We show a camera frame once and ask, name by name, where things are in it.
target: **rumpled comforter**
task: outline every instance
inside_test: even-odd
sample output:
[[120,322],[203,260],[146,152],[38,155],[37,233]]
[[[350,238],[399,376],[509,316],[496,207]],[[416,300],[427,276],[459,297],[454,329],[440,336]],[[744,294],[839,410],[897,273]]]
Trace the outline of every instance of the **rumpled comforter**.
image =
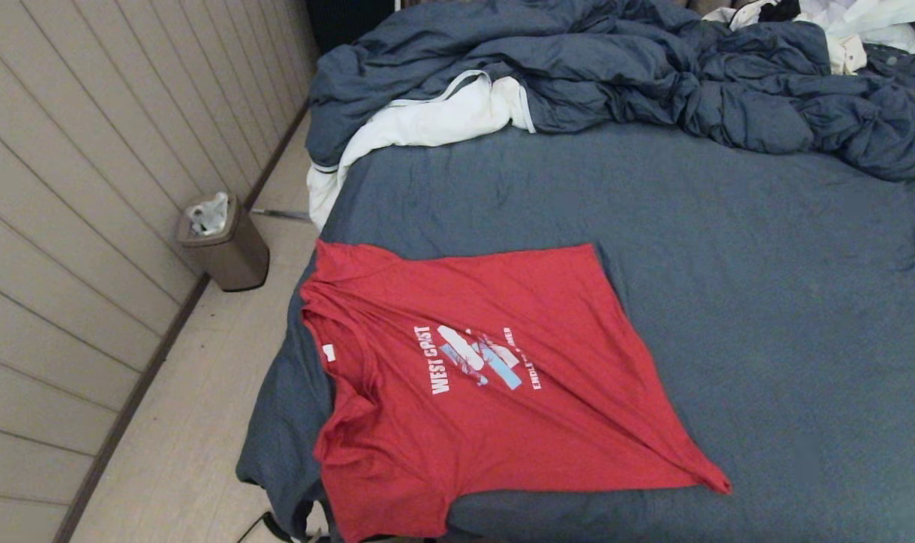
[[468,69],[517,79],[540,133],[605,121],[678,126],[769,154],[830,152],[889,181],[915,176],[915,89],[829,75],[822,28],[729,31],[665,0],[490,0],[400,11],[320,59],[306,147],[339,163],[391,100],[439,95]]

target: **baseboard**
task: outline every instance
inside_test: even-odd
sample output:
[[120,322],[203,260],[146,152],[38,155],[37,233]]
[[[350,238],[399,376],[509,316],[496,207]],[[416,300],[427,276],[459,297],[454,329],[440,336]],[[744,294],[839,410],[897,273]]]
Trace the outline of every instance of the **baseboard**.
[[[262,173],[259,175],[259,179],[254,183],[253,190],[250,190],[250,195],[247,196],[246,202],[244,202],[244,207],[246,207],[247,210],[253,207],[253,203],[256,201],[260,192],[262,192],[263,186],[266,186],[267,179],[270,178],[270,175],[275,169],[275,165],[279,162],[279,158],[282,157],[282,154],[286,151],[286,146],[289,145],[289,141],[293,138],[293,134],[296,133],[296,128],[303,120],[303,117],[306,116],[306,111],[308,111],[308,109],[309,102],[303,103],[296,114],[296,119],[293,120],[293,123],[288,130],[286,130],[286,134],[284,134],[284,137],[279,141],[279,145],[275,148],[266,167],[263,168]],[[139,377],[136,387],[133,389],[132,393],[130,393],[129,398],[122,407],[122,411],[119,412],[118,419],[115,420],[112,430],[109,431],[109,436],[106,437],[105,443],[103,443],[102,448],[99,449],[98,454],[95,456],[95,460],[92,461],[91,468],[89,468],[88,473],[85,475],[85,479],[81,482],[81,488],[75,493],[75,498],[68,508],[68,513],[65,514],[65,518],[61,521],[61,526],[58,528],[56,536],[54,536],[54,543],[68,543],[72,539],[72,534],[75,533],[75,528],[78,528],[78,522],[81,521],[81,515],[84,513],[86,506],[88,506],[88,501],[91,499],[93,492],[95,492],[95,487],[98,486],[99,479],[102,478],[105,468],[109,466],[109,460],[112,460],[112,454],[115,453],[115,448],[118,446],[119,441],[122,440],[122,435],[125,434],[125,430],[129,427],[129,423],[132,422],[132,418],[136,415],[139,404],[143,401],[143,398],[146,397],[149,386],[152,385],[153,379],[158,375],[158,369],[161,368],[161,365],[165,362],[165,358],[168,357],[168,352],[172,348],[172,345],[175,344],[175,340],[179,337],[179,333],[181,333],[182,328],[186,325],[189,315],[192,315],[196,303],[199,302],[202,293],[205,292],[206,286],[208,285],[209,275],[202,275],[201,278],[199,278],[199,281],[195,283],[195,287],[192,288],[192,292],[189,293],[189,298],[186,299],[182,308],[179,309],[179,313],[175,316],[175,319],[172,320],[168,330],[165,331],[165,336],[163,336],[161,343],[158,344],[155,353],[152,355],[152,360],[150,360],[146,371]]]

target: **beige wall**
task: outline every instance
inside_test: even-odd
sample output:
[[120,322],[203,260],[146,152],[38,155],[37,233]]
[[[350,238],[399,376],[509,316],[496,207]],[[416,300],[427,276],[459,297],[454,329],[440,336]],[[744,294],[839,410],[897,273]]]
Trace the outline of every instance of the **beige wall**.
[[0,540],[54,537],[199,269],[308,96],[299,0],[0,0]]

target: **white cloth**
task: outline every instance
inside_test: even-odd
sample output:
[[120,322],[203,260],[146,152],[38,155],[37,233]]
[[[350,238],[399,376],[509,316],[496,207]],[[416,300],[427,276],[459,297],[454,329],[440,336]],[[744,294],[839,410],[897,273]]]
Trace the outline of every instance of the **white cloth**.
[[702,19],[723,22],[729,25],[729,30],[737,30],[751,24],[756,24],[762,11],[762,6],[765,6],[766,4],[775,6],[775,4],[778,4],[778,0],[758,0],[757,2],[746,4],[738,10],[732,8],[718,8],[709,11]]
[[[471,78],[472,82],[457,90]],[[508,123],[535,131],[524,87],[511,77],[491,83],[478,69],[458,75],[433,100],[394,100],[357,130],[339,165],[321,168],[313,164],[309,168],[309,217],[323,229],[350,166],[371,151],[391,145],[437,147],[494,133]]]
[[915,0],[800,0],[806,20],[837,41],[860,35],[867,44],[915,53]]
[[867,65],[867,51],[858,35],[837,40],[827,34],[826,46],[829,48],[830,71],[834,75],[856,75],[858,69]]

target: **printed graphic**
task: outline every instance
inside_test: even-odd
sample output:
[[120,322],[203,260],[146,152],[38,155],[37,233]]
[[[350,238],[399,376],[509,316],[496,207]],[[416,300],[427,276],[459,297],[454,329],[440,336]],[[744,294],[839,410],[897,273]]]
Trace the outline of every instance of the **printed graphic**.
[[413,327],[413,333],[416,334],[424,357],[427,358],[433,394],[450,390],[450,381],[448,381],[447,369],[443,365],[443,358],[449,360],[461,373],[474,379],[478,386],[485,386],[491,382],[485,375],[485,372],[488,372],[503,382],[503,385],[508,386],[510,391],[516,391],[524,383],[514,371],[514,368],[520,367],[527,372],[534,391],[539,391],[541,388],[537,369],[515,345],[513,333],[509,327],[503,329],[503,333],[510,348],[495,343],[485,333],[475,333],[473,330],[458,333],[457,330],[441,324],[437,326],[436,331],[440,340],[435,344],[430,327]]

